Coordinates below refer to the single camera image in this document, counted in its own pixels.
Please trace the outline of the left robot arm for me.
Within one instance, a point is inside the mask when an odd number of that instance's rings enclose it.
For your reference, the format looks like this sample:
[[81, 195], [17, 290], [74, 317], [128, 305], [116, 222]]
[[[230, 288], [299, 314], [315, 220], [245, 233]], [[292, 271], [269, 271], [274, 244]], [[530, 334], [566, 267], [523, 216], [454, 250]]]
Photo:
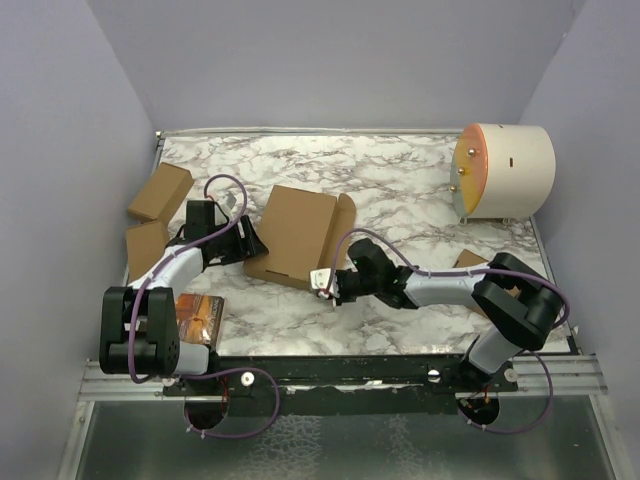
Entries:
[[106, 290], [102, 301], [99, 364], [105, 374], [128, 374], [137, 383], [186, 376], [206, 395], [220, 385], [211, 346], [179, 338], [176, 301], [209, 267], [269, 253], [249, 216], [233, 218], [214, 200], [189, 200], [186, 220], [161, 259], [139, 279]]

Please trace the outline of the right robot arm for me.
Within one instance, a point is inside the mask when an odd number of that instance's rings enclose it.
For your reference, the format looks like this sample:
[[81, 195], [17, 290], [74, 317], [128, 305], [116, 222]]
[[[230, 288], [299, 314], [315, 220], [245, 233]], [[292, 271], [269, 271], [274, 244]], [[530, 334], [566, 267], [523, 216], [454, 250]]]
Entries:
[[332, 268], [315, 287], [335, 305], [374, 296], [395, 309], [458, 305], [482, 310], [492, 327], [472, 342], [457, 368], [461, 383], [472, 391], [491, 384], [516, 354], [539, 351], [567, 316], [564, 294], [506, 252], [487, 263], [440, 271], [396, 265], [369, 239], [353, 243], [348, 256], [354, 269]]

